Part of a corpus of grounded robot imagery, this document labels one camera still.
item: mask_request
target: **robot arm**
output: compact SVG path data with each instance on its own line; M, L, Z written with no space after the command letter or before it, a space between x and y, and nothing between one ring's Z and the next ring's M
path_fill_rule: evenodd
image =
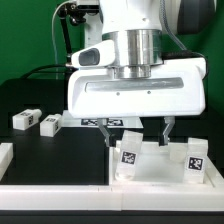
M160 16L164 2L167 18ZM77 8L86 8L84 3L77 1ZM72 56L79 71L69 81L69 112L74 118L97 119L164 116L167 144L174 116L199 115L205 108L206 62L190 58L191 53L185 59L163 60L163 27L167 30L166 22L172 21L168 32L179 32L181 23L182 33L196 32L185 11L197 6L199 31L208 21L203 15L214 14L216 1L100 0L99 4L103 42Z

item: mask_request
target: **green wall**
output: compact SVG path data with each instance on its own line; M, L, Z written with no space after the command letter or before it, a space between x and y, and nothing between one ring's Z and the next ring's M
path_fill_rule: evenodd
M51 20L61 2L64 1L0 0L0 83L33 68L54 64ZM64 63L66 53L58 18L55 24L59 62ZM83 44L83 29L71 28L73 49L77 51Z
M0 83L20 77L38 66L53 64L51 18L62 0L0 0ZM70 28L74 51L83 45L82 27ZM224 1L218 0L217 13L203 32L182 36L185 45L205 54L210 74L205 79L209 104L224 115ZM65 62L65 48L59 20L56 21L59 62ZM165 51L178 50L165 36Z

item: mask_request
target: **black cable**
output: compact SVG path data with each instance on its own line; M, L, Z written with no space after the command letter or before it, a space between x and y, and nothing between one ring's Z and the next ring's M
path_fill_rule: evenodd
M40 66L38 68L35 68L27 73L25 73L24 75L22 75L20 78L21 79L27 79L29 76L31 76L33 73L36 73L40 70L43 70L43 69L47 69L47 68L66 68L65 65L60 65L60 64L56 64L56 65L45 65L45 66Z

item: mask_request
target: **black table surface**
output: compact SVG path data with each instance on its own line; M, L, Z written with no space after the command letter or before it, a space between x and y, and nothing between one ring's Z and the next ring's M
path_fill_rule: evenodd
M40 109L43 113L40 121L49 114L62 114L66 108L65 89L63 80L12 79L0 86L0 143L14 143L14 158L0 185L107 184L108 150L98 128L62 128L54 138L41 137L39 124L26 131L12 128L12 116L25 109ZM141 118L141 120L144 126L144 140L157 141L158 132L162 130L163 119ZM118 139L121 139L123 129L112 131ZM208 156L222 173L224 168L223 133L224 118L208 106L200 116L176 118L170 139L173 142L186 142L188 137L208 139ZM98 217L99 223L114 223L117 220L119 223L125 220L128 223L196 223L194 220L197 220L197 223L224 223L223 213L209 213L205 216L204 213L174 214L150 211L89 212L88 214L59 211L47 214L34 211L33 213L0 211L0 220L4 221L4 217L9 215L13 215L14 221L17 220L15 223L22 222L23 217L27 215L34 223L35 220L44 223L41 217L48 217L49 222L46 223L60 223L59 220L63 217L63 223L70 223L71 217L74 218L73 221L76 220L76 223L77 221L97 223L93 217Z

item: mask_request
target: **white block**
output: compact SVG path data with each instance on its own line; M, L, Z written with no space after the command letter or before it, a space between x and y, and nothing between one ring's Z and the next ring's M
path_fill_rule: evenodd
M18 130L26 130L39 122L42 115L41 110L24 110L23 112L12 117L13 128Z
M49 115L40 123L40 135L54 137L61 129L62 116L60 114Z
M121 152L117 163L115 177L117 180L131 180L135 176L138 155L142 146L143 134L124 131Z
M207 153L207 140L189 138L185 160L184 182L203 184Z
M13 158L13 144L2 143L0 145L0 180L2 179L5 171L7 170Z

